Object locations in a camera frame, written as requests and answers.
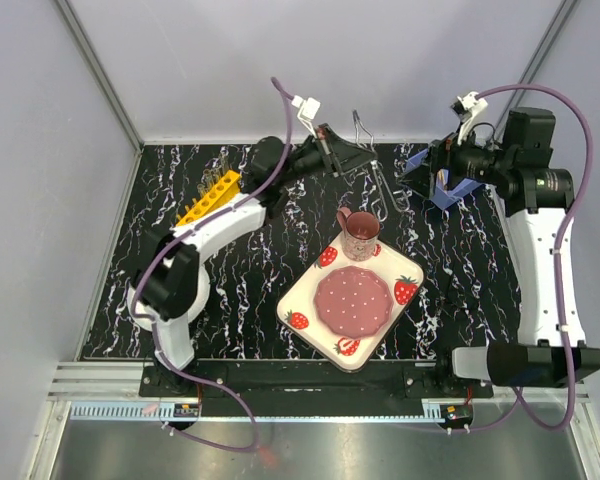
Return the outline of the clear glass test tube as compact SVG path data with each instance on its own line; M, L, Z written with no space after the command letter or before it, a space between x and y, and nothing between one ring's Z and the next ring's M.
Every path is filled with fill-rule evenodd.
M222 152L219 156L219 164L222 171L222 175L226 175L230 170L229 156L226 152Z
M197 185L197 191L198 196L200 198L203 198L209 192L209 187L206 184L199 183Z
M221 177L222 174L217 169L205 169L203 171L203 182L207 189L212 189Z

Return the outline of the wooden test tube clamp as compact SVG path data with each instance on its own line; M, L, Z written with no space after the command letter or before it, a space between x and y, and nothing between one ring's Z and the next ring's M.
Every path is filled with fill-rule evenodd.
M448 170L441 169L438 171L437 184L441 190L447 191L449 189L449 180L450 180L450 173Z

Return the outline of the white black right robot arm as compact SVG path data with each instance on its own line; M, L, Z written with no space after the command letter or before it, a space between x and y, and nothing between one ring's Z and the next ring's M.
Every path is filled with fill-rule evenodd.
M456 396L472 380L497 386L564 388L600 370L600 349L590 347L580 324L570 261L574 185L565 169L551 167L555 116L546 109L509 111L500 142L478 144L478 107L454 105L456 131L433 141L405 178L409 188L433 198L465 180L494 187L505 208L504 228L518 262L521 313L516 341L458 347L434 371L434 384Z

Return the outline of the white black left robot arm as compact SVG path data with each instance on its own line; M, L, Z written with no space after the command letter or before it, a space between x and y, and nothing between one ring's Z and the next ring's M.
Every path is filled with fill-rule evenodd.
M165 366L161 384L176 396L195 386L189 325L210 294L206 261L284 209L289 184L319 173L343 176L376 160L372 143L354 143L327 124L298 147L268 136L250 151L244 189L227 204L182 227L150 230L129 291L129 312L148 327L156 359Z

